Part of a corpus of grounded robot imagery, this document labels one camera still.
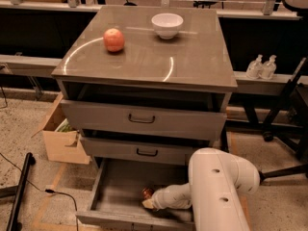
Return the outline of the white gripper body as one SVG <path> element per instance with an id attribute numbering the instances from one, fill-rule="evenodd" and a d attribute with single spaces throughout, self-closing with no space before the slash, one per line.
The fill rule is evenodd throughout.
<path id="1" fill-rule="evenodd" d="M 166 208 L 178 209 L 178 199 L 176 198 L 176 191 L 171 188 L 163 188 L 155 191 L 151 196 L 152 205 L 157 210 Z"/>

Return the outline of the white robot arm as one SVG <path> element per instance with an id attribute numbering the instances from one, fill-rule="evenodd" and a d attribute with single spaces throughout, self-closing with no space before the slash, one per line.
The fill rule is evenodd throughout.
<path id="1" fill-rule="evenodd" d="M 144 191 L 144 208 L 192 208 L 196 231 L 250 231 L 239 195 L 258 190 L 255 165 L 230 153 L 202 148 L 192 154 L 188 173 L 186 184 Z"/>

